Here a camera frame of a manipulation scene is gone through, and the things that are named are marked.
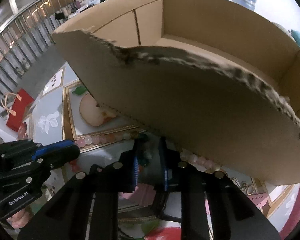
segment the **red bag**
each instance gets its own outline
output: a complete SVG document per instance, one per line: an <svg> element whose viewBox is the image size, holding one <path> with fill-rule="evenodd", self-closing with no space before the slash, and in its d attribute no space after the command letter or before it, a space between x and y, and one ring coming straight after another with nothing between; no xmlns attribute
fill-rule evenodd
<svg viewBox="0 0 300 240"><path fill-rule="evenodd" d="M7 97L8 95L15 95L16 99L12 105L12 108L9 109L7 107ZM18 132L19 127L22 123L24 114L26 112L26 108L33 103L34 99L29 96L29 94L24 90L20 89L18 94L13 93L5 93L4 94L4 103L1 100L1 104L4 109L6 109L9 113L9 118L6 125L12 130Z"/></svg>

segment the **dark green object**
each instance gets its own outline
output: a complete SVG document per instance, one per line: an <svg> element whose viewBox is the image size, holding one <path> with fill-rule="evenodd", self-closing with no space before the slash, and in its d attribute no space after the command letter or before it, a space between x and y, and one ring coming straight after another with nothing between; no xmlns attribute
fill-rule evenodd
<svg viewBox="0 0 300 240"><path fill-rule="evenodd" d="M77 96L81 96L84 92L87 91L87 88L84 85L81 85L77 87L75 90L73 90L73 94L76 94Z"/></svg>

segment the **metal railing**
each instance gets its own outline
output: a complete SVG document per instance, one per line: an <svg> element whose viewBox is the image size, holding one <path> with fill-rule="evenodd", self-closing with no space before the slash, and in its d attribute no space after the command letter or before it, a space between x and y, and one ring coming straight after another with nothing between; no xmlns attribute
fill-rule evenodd
<svg viewBox="0 0 300 240"><path fill-rule="evenodd" d="M16 92L23 74L49 46L52 32L65 20L55 13L69 8L73 0L36 0L0 27L0 104L6 92Z"/></svg>

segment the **cardboard box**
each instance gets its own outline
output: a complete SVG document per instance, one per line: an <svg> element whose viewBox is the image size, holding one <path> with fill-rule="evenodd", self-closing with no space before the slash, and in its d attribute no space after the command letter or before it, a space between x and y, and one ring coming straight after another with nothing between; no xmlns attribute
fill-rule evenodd
<svg viewBox="0 0 300 240"><path fill-rule="evenodd" d="M221 165L300 182L300 48L260 15L227 0L108 0L53 38L101 105Z"/></svg>

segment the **green leaf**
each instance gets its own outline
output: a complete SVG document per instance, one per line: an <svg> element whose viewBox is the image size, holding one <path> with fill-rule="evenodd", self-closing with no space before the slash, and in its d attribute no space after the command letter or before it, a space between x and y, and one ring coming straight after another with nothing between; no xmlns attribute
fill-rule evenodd
<svg viewBox="0 0 300 240"><path fill-rule="evenodd" d="M142 232L147 235L149 234L153 229L157 228L159 226L159 223L160 223L160 220L159 219L156 219L156 220L153 220L153 221L149 221L149 222L146 222L146 223L143 223L141 225L141 230Z"/></svg>
<svg viewBox="0 0 300 240"><path fill-rule="evenodd" d="M76 94L77 96L81 96L85 91L87 91L87 88L84 85L81 85L73 90L72 93Z"/></svg>

